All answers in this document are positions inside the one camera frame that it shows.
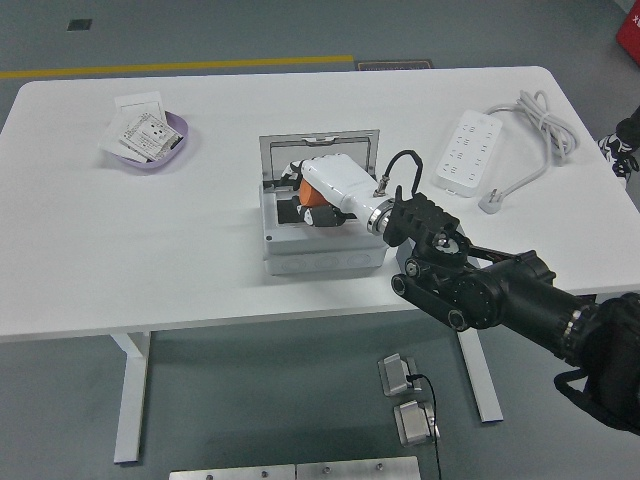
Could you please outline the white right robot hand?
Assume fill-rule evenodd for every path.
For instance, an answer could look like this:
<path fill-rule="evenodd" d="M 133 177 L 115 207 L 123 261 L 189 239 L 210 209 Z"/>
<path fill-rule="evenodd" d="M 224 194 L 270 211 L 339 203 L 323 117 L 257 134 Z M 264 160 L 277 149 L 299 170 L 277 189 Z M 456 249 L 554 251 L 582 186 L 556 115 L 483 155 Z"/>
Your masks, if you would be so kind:
<path fill-rule="evenodd" d="M 346 154 L 294 161 L 279 184 L 293 188 L 295 211 L 314 227 L 337 227 L 354 216 L 369 233 L 380 235 L 393 207 L 391 197 L 378 191 L 379 183 Z"/>

